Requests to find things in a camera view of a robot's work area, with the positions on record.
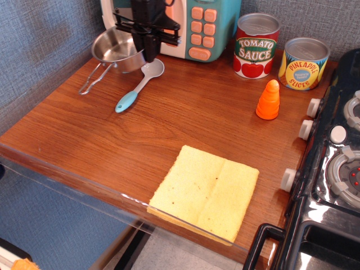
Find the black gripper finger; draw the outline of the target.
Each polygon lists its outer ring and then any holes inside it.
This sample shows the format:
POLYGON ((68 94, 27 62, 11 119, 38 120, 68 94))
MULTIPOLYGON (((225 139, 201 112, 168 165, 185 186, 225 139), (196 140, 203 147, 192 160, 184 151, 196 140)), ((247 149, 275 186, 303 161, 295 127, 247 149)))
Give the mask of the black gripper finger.
POLYGON ((160 53, 160 49, 161 49, 160 38, 154 35, 146 35, 143 41, 145 46, 144 50, 145 50, 146 61, 148 63, 151 63, 160 53))
POLYGON ((133 37, 133 41, 134 41, 137 52, 143 51, 145 48, 145 45, 143 43, 143 36, 136 32, 132 32, 132 37, 133 37))

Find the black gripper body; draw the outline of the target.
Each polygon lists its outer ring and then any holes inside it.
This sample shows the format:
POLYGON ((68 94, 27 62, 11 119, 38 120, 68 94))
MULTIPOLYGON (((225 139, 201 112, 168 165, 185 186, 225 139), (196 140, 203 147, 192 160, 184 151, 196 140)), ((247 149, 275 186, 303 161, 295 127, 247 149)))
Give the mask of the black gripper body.
POLYGON ((166 1, 130 1, 131 17, 125 16, 122 8, 115 7, 116 28, 130 34, 141 34, 143 39, 146 35, 154 35, 160 38, 161 43, 178 46, 181 26, 166 14, 169 6, 171 4, 166 1))

